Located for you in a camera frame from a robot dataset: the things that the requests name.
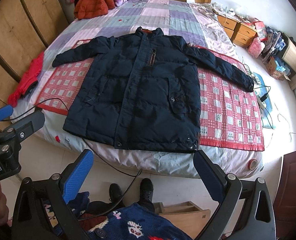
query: jacket collar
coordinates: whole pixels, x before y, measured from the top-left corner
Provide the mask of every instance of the jacket collar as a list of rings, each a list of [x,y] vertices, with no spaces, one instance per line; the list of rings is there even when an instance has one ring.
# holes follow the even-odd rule
[[[157,28],[153,31],[151,31],[151,33],[147,33],[147,32],[144,32],[142,27],[138,27],[135,34],[138,35],[139,37],[142,37],[142,36],[148,36],[149,38],[154,38],[154,37],[158,37],[158,36],[163,36],[163,31],[162,29],[160,28]]]

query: orange puffer jacket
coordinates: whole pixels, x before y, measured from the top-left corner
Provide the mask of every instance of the orange puffer jacket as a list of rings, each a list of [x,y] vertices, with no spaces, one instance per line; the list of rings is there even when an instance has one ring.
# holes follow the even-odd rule
[[[108,9],[113,8],[115,8],[113,0],[79,0],[73,13],[79,20],[90,19],[105,15]]]

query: pink checkered mat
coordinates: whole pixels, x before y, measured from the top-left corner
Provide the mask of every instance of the pink checkered mat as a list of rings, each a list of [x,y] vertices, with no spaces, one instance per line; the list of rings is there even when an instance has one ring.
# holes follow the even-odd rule
[[[79,40],[73,48],[89,41]],[[245,72],[241,62],[215,51],[211,52]],[[57,97],[63,100],[69,109],[92,61],[93,58],[89,58],[57,67],[36,103]],[[200,144],[264,151],[261,116],[255,94],[242,91],[209,70],[198,68],[198,77],[201,99]],[[58,114],[68,114],[65,106],[57,99],[46,101],[39,107]]]

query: jacket sleeve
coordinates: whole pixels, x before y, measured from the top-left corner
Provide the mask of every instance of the jacket sleeve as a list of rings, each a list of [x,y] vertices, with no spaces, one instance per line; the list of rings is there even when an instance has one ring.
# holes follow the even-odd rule
[[[61,54],[58,54],[53,61],[52,66],[57,67],[65,63],[78,62],[89,57],[94,57],[98,53],[106,54],[114,47],[116,41],[117,38],[115,37],[96,37],[90,42],[82,44],[75,49],[69,49]]]
[[[224,79],[240,86],[246,92],[253,92],[254,81],[250,76],[229,62],[216,57],[207,49],[190,47],[186,43],[183,46],[183,52],[190,61],[200,67],[214,71]]]

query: wooden nightstand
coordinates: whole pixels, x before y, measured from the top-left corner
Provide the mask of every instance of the wooden nightstand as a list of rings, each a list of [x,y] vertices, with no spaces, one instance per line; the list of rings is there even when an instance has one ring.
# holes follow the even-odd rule
[[[223,26],[223,29],[231,39],[232,43],[240,47],[248,47],[257,34],[255,29],[241,23],[237,19],[218,15],[218,21]]]
[[[235,26],[238,22],[236,20],[229,19],[221,15],[218,15],[218,21],[223,26],[228,37],[231,39],[235,30]]]
[[[246,48],[251,44],[256,34],[256,30],[250,26],[244,23],[237,23],[231,41],[235,45]]]

